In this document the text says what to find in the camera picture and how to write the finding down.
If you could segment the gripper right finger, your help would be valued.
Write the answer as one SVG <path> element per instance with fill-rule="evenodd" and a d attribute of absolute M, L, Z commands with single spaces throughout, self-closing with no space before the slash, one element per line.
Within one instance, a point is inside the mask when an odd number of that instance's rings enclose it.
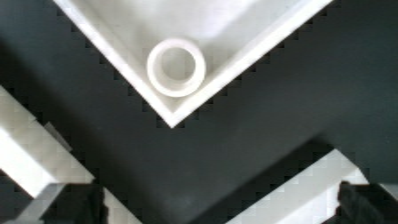
<path fill-rule="evenodd" d="M 337 208 L 321 224 L 398 224 L 398 184 L 342 182 Z"/>

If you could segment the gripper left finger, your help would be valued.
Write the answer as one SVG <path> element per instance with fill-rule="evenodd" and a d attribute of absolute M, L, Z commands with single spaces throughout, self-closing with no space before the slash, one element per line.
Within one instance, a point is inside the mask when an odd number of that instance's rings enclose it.
<path fill-rule="evenodd" d="M 14 224 L 106 224 L 104 192 L 97 184 L 49 184 Z"/>

